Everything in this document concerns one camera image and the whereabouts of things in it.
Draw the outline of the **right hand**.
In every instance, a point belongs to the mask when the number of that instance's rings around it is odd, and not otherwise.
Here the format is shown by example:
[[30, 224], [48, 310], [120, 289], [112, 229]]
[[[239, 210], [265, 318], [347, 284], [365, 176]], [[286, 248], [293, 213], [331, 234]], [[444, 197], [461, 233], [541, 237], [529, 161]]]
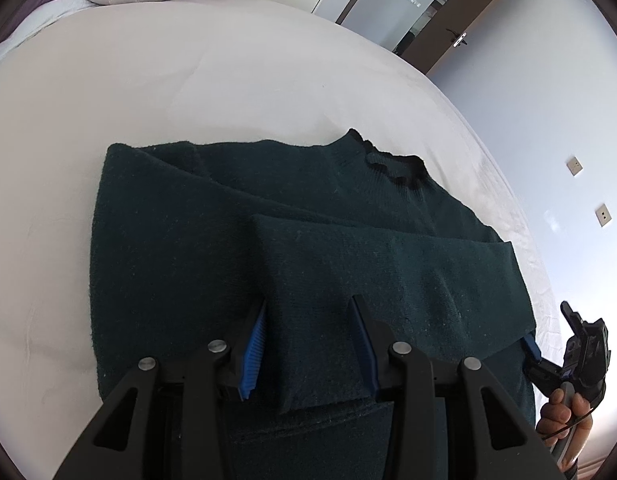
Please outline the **right hand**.
[[572, 437], [571, 445], [559, 463], [562, 472], [567, 471], [575, 464], [588, 440], [591, 428], [593, 428], [593, 416], [589, 415], [577, 426], [557, 433], [557, 430], [565, 427], [573, 416], [576, 418], [583, 417], [590, 411], [589, 402], [579, 393], [573, 395], [571, 406], [565, 405], [564, 398], [565, 392], [561, 388], [555, 389], [549, 396], [548, 402], [543, 404], [540, 410], [540, 420], [536, 425], [537, 434], [540, 435], [548, 448], [552, 448], [559, 441]]

